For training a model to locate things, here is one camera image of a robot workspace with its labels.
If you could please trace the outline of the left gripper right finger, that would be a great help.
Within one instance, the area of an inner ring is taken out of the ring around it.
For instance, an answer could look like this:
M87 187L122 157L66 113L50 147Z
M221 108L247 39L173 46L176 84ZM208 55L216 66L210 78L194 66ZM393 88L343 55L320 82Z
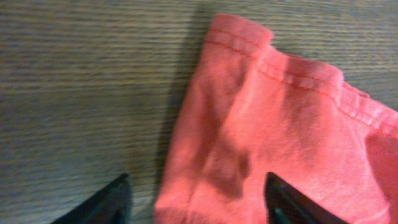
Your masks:
M264 203L270 224L348 224L273 172L266 174Z

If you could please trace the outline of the orange t-shirt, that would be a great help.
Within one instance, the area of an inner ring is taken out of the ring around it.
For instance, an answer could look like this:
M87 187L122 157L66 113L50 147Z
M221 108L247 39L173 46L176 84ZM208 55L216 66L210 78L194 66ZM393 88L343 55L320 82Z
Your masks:
M156 223L266 223L273 172L348 223L397 222L397 112L338 68L217 14L167 154Z

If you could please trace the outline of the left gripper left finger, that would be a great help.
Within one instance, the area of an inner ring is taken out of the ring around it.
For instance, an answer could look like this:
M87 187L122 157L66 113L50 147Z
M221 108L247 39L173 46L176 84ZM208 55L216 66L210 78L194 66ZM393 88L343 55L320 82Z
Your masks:
M128 224L131 210L131 180L121 174L52 224Z

